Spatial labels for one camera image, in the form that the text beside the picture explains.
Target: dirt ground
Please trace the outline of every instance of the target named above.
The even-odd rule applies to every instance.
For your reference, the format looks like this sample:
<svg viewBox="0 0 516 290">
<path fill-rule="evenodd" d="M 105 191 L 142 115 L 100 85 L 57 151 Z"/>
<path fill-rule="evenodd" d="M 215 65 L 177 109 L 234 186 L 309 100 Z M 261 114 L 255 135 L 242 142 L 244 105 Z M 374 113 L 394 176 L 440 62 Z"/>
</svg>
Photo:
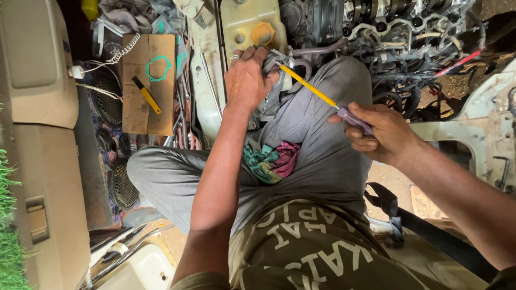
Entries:
<svg viewBox="0 0 516 290">
<path fill-rule="evenodd" d="M 480 14 L 480 18 L 482 20 L 486 20 L 496 14 L 508 11 L 516 11 L 515 0 L 483 0 L 482 13 Z M 480 67 L 473 76 L 471 87 L 468 86 L 468 79 L 470 78 L 470 74 L 464 76 L 443 76 L 437 79 L 437 81 L 443 85 L 443 93 L 445 95 L 450 98 L 461 99 L 466 94 L 471 93 L 492 74 L 503 70 L 503 68 L 513 59 L 514 56 L 506 57 L 507 58 L 505 59 L 496 61 L 497 69 L 489 75 L 484 75 L 488 69 L 487 65 Z M 427 106 L 429 103 L 435 101 L 436 99 L 436 96 L 429 93 L 428 88 L 424 88 L 422 91 L 420 108 Z M 449 107 L 443 102 L 441 104 L 441 110 L 446 111 L 448 109 Z M 386 188 L 390 189 L 395 195 L 398 196 L 399 207 L 404 208 L 410 212 L 414 212 L 410 194 L 410 187 L 414 184 L 410 181 L 410 179 L 408 179 L 394 167 L 373 162 L 371 170 L 369 171 L 369 179 L 367 182 L 378 182 Z M 380 208 L 374 207 L 369 203 L 367 203 L 367 213 L 370 217 L 373 218 L 385 221 L 389 220 L 387 215 L 384 214 Z"/>
</svg>

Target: car engine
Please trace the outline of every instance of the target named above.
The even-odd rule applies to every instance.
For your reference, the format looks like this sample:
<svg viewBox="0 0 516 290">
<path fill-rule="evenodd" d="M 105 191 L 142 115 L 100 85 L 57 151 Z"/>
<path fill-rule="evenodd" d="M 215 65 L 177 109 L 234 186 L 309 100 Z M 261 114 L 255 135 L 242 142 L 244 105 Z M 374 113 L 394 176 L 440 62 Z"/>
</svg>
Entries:
<svg viewBox="0 0 516 290">
<path fill-rule="evenodd" d="M 369 68 L 373 102 L 417 122 L 432 120 L 417 112 L 421 89 L 428 86 L 438 100 L 446 98 L 436 79 L 464 74 L 463 64 L 478 59 L 485 48 L 485 28 L 471 11 L 474 4 L 475 0 L 281 0 L 280 13 L 290 38 L 287 54 L 309 61 L 312 69 L 307 73 L 333 57 L 353 56 Z M 478 48 L 464 52 L 459 36 L 477 30 Z"/>
</svg>

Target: hand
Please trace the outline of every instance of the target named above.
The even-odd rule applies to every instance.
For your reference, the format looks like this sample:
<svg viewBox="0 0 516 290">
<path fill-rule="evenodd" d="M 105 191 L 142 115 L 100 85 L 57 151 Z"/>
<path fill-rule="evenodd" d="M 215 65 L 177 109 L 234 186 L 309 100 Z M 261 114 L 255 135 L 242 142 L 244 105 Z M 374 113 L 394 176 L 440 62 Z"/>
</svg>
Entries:
<svg viewBox="0 0 516 290">
<path fill-rule="evenodd" d="M 410 162 L 421 147 L 428 145 L 412 132 L 400 113 L 385 105 L 361 107 L 351 102 L 349 111 L 373 126 L 374 137 L 365 137 L 360 129 L 346 124 L 346 136 L 351 139 L 351 147 L 373 160 L 398 167 L 402 162 Z M 332 124 L 340 121 L 342 119 L 336 114 L 328 118 Z"/>
<path fill-rule="evenodd" d="M 238 110 L 251 113 L 271 91 L 280 75 L 278 68 L 274 67 L 266 77 L 263 76 L 262 65 L 267 53 L 264 47 L 256 50 L 252 46 L 245 52 L 234 52 L 240 59 L 233 59 L 229 70 L 224 74 L 228 107 L 238 107 Z"/>
</svg>

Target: purple screwdriver handle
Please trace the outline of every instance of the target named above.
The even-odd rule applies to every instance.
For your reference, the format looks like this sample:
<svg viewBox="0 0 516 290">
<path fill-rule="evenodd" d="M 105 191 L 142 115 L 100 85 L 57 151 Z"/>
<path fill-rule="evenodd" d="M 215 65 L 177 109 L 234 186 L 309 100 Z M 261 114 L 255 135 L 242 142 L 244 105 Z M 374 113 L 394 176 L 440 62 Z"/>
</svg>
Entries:
<svg viewBox="0 0 516 290">
<path fill-rule="evenodd" d="M 373 135 L 373 127 L 369 125 L 368 123 L 360 120 L 359 118 L 355 117 L 347 108 L 347 106 L 342 106 L 338 111 L 337 115 L 344 119 L 344 121 L 348 122 L 353 127 L 362 128 L 364 130 L 365 136 L 372 136 Z"/>
</svg>

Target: green gasket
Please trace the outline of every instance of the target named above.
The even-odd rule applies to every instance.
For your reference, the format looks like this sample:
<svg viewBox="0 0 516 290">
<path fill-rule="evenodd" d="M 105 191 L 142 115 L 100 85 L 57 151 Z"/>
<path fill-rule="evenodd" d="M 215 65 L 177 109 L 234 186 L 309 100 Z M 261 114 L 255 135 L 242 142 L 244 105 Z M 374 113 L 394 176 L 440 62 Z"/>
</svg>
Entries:
<svg viewBox="0 0 516 290">
<path fill-rule="evenodd" d="M 153 61 L 156 61 L 156 60 L 159 60 L 159 59 L 162 59 L 162 58 L 167 61 L 167 68 L 165 69 L 165 72 L 163 73 L 162 77 L 160 77 L 160 78 L 153 78 L 152 75 L 149 73 L 149 67 L 151 66 L 151 63 Z M 168 60 L 168 58 L 166 58 L 163 55 L 158 55 L 155 58 L 151 59 L 151 61 L 149 61 L 149 63 L 145 66 L 145 74 L 147 74 L 147 76 L 151 79 L 151 82 L 159 82 L 160 80 L 163 80 L 163 79 L 167 78 L 167 71 L 171 67 L 172 67 L 172 64 L 170 63 L 170 60 Z"/>
</svg>

